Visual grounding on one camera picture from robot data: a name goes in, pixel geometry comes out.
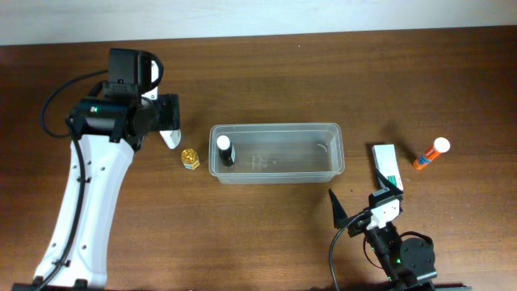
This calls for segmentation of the clear plastic container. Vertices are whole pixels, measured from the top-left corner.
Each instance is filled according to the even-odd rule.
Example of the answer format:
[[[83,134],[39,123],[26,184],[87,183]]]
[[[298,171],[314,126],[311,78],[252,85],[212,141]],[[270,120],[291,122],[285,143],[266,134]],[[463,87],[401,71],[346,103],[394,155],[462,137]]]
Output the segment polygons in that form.
[[[227,136],[235,162],[222,162]],[[344,172],[342,130],[335,123],[218,124],[211,128],[208,169],[222,184],[326,183]]]

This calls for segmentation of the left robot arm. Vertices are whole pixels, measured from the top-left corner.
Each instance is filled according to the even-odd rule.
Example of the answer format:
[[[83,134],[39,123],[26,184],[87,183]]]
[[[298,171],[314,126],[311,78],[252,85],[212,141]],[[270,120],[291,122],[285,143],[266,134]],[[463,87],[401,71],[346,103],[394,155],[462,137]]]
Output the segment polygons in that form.
[[[124,177],[145,137],[181,141],[179,97],[160,94],[164,67],[146,51],[113,48],[107,79],[66,117],[69,177],[53,236],[29,290],[102,290],[107,247]]]

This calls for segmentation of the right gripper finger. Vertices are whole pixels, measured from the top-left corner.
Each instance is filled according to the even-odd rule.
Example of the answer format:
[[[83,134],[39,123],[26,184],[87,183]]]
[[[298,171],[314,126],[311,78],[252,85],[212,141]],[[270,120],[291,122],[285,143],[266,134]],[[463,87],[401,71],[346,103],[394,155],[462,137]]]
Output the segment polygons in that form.
[[[328,193],[332,207],[334,228],[340,230],[347,225],[348,216],[331,188],[328,190]]]
[[[403,197],[403,191],[398,186],[387,179],[378,169],[375,169],[375,172],[380,187],[382,190],[385,190],[385,193],[396,198]]]

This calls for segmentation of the orange tube white cap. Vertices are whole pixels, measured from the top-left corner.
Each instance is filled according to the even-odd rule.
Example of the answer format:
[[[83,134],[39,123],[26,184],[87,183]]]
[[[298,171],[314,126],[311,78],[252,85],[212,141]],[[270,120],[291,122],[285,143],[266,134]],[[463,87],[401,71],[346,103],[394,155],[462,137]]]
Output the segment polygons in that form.
[[[451,148],[450,141],[445,137],[438,137],[433,141],[433,144],[423,154],[418,156],[413,161],[413,167],[417,170],[422,170],[431,162],[437,159],[441,154],[448,152]]]

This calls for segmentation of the white medicine box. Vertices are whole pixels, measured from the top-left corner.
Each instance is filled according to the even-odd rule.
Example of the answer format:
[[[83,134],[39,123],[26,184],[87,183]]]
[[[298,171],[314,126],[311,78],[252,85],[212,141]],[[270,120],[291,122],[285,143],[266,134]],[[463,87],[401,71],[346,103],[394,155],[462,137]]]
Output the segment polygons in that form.
[[[372,153],[376,169],[394,186],[404,190],[393,144],[374,145]]]

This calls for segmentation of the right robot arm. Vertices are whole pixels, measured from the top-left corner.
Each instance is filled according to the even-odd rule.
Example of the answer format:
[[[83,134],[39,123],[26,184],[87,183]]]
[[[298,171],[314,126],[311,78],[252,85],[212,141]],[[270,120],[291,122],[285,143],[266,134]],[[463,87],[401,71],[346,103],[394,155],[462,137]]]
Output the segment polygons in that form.
[[[388,278],[389,290],[433,290],[437,277],[433,240],[415,231],[398,233],[393,220],[401,212],[403,191],[376,170],[380,189],[368,196],[368,207],[348,216],[333,191],[329,191],[334,228],[338,231],[329,249],[329,266],[334,287],[339,284],[334,270],[334,247],[343,233],[350,237],[362,234],[378,265]]]

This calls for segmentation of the small gold-lidded balm jar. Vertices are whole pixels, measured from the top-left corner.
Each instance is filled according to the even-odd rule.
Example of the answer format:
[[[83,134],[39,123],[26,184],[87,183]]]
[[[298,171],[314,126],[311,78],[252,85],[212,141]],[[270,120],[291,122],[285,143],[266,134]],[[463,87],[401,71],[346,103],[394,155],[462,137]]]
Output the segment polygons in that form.
[[[185,149],[181,153],[181,161],[189,170],[195,170],[200,165],[199,155],[193,149]]]

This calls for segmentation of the white lotion bottle clear cap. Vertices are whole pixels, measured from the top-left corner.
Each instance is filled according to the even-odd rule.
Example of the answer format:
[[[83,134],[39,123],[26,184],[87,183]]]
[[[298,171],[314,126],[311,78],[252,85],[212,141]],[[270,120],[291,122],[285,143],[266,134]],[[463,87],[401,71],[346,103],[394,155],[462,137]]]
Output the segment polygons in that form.
[[[176,149],[181,142],[182,134],[180,129],[160,131],[160,135],[167,147],[171,150]]]

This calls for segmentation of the dark bottle white cap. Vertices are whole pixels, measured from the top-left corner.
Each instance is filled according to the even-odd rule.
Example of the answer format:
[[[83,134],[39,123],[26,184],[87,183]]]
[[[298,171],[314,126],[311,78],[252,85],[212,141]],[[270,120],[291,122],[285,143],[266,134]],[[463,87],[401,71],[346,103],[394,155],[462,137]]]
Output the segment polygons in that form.
[[[235,163],[235,150],[229,137],[220,135],[216,139],[216,146],[222,164],[226,167],[232,167]]]

